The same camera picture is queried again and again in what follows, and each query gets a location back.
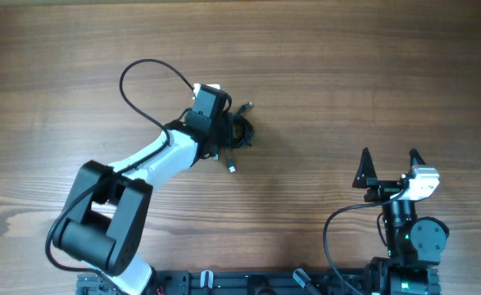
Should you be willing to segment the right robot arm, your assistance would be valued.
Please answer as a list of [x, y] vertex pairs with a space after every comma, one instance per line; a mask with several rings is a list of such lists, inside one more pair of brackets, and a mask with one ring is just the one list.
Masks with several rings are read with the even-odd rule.
[[434, 217], [418, 217], [415, 204], [431, 197], [440, 174], [413, 148], [411, 168], [398, 180], [380, 180], [370, 151], [364, 148], [352, 186], [364, 188], [366, 205], [382, 208], [383, 240], [388, 257], [366, 266], [366, 294], [439, 294], [437, 266], [447, 245], [449, 228]]

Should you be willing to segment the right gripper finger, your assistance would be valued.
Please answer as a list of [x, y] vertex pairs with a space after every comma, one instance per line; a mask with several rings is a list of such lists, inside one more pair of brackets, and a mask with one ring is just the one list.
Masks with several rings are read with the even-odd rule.
[[377, 185], [377, 174], [369, 148], [362, 150], [361, 161], [352, 182], [353, 188], [372, 188]]
[[419, 154], [416, 148], [412, 148], [409, 151], [410, 155], [410, 166], [425, 166], [426, 162], [422, 158], [422, 156]]

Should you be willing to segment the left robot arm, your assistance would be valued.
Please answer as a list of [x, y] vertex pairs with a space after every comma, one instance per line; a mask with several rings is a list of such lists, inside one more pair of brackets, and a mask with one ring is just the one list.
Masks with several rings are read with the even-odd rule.
[[232, 141], [232, 98], [217, 84], [198, 84], [193, 92], [193, 106], [162, 126], [153, 143], [110, 165], [80, 167], [45, 242], [56, 268], [65, 266], [52, 256], [53, 247], [85, 263], [83, 270], [114, 293], [158, 290], [154, 268], [138, 254], [153, 191]]

